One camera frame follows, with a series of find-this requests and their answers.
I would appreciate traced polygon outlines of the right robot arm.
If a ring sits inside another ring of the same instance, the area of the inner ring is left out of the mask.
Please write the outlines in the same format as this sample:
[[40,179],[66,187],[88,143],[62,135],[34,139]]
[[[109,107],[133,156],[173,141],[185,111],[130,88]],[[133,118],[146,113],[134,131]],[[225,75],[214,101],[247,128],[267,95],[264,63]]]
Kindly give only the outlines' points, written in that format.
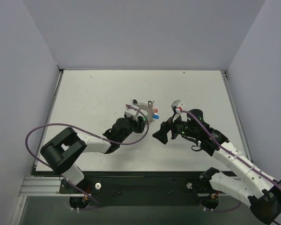
[[153,137],[166,144],[168,133],[172,139],[181,136],[224,164],[238,177],[237,180],[211,167],[201,174],[202,184],[247,205],[262,223],[273,223],[281,214],[281,180],[259,169],[224,134],[210,127],[200,109],[187,111],[186,121],[181,118],[183,112],[180,107],[176,108],[173,116],[161,124]]

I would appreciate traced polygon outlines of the aluminium rail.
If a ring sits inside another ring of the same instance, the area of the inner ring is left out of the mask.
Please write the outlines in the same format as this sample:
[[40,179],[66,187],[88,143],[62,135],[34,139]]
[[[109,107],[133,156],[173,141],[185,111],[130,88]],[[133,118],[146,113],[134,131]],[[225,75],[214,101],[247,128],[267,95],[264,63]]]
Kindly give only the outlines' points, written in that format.
[[25,177],[19,196],[57,196],[59,188],[57,177]]

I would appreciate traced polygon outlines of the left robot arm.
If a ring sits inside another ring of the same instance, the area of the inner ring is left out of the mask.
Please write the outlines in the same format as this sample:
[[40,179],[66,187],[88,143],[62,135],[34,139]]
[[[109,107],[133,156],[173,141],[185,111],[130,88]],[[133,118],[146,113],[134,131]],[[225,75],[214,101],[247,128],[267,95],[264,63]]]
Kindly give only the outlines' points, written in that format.
[[145,125],[146,119],[142,116],[136,119],[124,116],[98,138],[67,127],[46,143],[40,153],[56,174],[70,182],[74,192],[81,193],[86,189],[87,182],[83,172],[75,165],[78,157],[83,152],[113,153],[130,134],[143,133]]

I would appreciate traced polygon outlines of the metal disc with keyrings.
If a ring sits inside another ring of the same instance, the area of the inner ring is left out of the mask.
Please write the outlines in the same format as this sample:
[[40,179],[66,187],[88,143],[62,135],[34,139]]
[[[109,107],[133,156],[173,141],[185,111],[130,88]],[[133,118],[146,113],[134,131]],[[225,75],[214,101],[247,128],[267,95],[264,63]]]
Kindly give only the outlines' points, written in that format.
[[140,111],[146,116],[149,124],[151,124],[152,122],[154,122],[156,119],[153,118],[153,115],[157,115],[157,113],[154,113],[153,108],[154,108],[154,101],[152,106],[148,106],[148,103],[144,103],[144,102],[139,102],[138,101],[138,105],[140,107]]

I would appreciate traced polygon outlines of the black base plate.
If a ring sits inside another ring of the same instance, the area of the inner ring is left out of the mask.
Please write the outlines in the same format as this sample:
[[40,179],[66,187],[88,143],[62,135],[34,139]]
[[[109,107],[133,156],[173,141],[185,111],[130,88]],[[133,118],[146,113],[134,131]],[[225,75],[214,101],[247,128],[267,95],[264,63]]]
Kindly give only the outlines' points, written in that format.
[[215,193],[198,172],[86,172],[79,186],[99,206],[193,206]]

